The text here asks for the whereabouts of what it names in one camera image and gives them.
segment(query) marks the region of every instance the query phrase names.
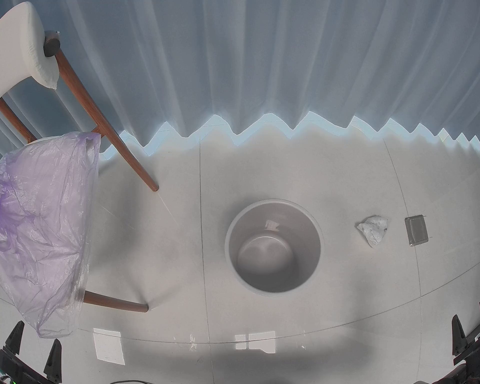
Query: plastic bag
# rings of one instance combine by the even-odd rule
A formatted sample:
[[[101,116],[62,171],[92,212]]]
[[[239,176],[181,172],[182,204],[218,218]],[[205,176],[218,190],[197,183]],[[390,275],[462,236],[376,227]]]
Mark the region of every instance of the plastic bag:
[[[77,326],[99,149],[71,132],[0,159],[0,285],[40,337]]]
[[[388,219],[381,216],[372,216],[357,226],[363,232],[372,248],[380,244],[388,228]]]

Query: black cable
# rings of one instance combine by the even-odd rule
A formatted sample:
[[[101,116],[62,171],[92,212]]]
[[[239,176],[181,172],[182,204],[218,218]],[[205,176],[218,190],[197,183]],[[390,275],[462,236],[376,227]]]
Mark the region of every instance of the black cable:
[[[121,383],[142,383],[142,384],[152,384],[152,383],[149,383],[148,381],[142,381],[142,380],[122,380],[122,381],[114,381],[113,383],[110,383],[110,384],[121,384]]]

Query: blue-gray curtain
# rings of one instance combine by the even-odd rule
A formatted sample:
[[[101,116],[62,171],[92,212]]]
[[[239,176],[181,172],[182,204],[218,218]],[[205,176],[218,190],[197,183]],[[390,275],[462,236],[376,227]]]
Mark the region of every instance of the blue-gray curtain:
[[[115,129],[142,145],[166,121],[188,136],[217,114],[240,133],[268,112],[294,128],[309,110],[341,127],[355,115],[376,130],[393,118],[480,132],[478,0],[32,3]],[[37,136],[94,128],[62,81],[26,79],[5,99]],[[0,153],[21,145],[0,122]]]

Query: purple plastic bag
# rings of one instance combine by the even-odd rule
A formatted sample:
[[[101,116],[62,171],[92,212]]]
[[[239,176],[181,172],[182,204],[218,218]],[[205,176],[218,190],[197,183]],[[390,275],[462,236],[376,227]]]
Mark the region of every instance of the purple plastic bag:
[[[40,337],[77,327],[99,150],[71,132],[0,159],[0,285]]]

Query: wooden chair leg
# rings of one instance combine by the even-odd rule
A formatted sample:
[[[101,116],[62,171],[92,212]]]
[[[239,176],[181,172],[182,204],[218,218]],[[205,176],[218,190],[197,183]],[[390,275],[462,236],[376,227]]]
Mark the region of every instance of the wooden chair leg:
[[[143,181],[150,187],[153,191],[158,191],[158,185],[154,182],[152,177],[148,172],[142,167],[138,160],[133,156],[130,150],[127,148],[125,143],[122,141],[120,136],[115,132],[113,127],[110,125],[108,120],[103,115],[102,111],[95,104],[95,101],[91,98],[84,85],[76,75],[75,71],[71,67],[67,58],[59,49],[55,54],[57,63],[59,66],[60,76],[66,85],[70,88],[73,95],[80,102],[85,111],[90,115],[93,121],[97,124],[97,127],[94,131],[101,133],[108,137],[112,145],[118,150],[118,152],[123,156],[123,158],[130,164],[135,172],[138,173],[138,176],[142,178]]]
[[[124,311],[147,312],[147,304],[139,304],[131,301],[115,299],[110,296],[99,295],[90,291],[85,291],[84,303],[99,305],[101,307],[122,309]]]
[[[8,104],[3,100],[3,97],[0,97],[0,112],[7,118],[11,125],[22,135],[27,144],[36,140],[36,137],[29,131],[27,127],[22,123],[22,121],[14,114],[10,109]]]

